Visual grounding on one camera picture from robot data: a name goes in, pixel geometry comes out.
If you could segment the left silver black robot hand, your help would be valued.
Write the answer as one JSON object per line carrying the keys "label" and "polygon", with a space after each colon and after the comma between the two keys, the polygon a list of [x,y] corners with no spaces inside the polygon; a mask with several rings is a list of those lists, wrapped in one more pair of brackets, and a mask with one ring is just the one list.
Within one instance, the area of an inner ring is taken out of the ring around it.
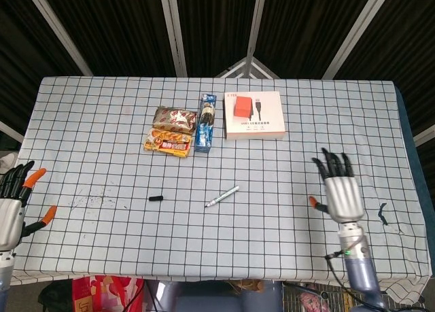
{"label": "left silver black robot hand", "polygon": [[38,169],[32,175],[33,160],[10,169],[1,178],[1,251],[15,249],[21,239],[45,228],[55,217],[57,206],[49,208],[45,216],[37,222],[27,225],[24,222],[25,207],[37,181],[46,173],[45,168]]}

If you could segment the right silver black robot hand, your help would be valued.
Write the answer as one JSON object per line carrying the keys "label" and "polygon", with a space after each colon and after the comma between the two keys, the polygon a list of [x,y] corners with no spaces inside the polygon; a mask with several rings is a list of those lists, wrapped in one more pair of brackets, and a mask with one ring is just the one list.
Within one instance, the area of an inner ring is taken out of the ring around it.
{"label": "right silver black robot hand", "polygon": [[312,208],[327,213],[338,224],[357,222],[362,219],[364,209],[359,186],[348,156],[343,152],[340,159],[326,148],[321,149],[326,165],[318,158],[312,158],[326,187],[327,204],[313,196],[309,197]]}

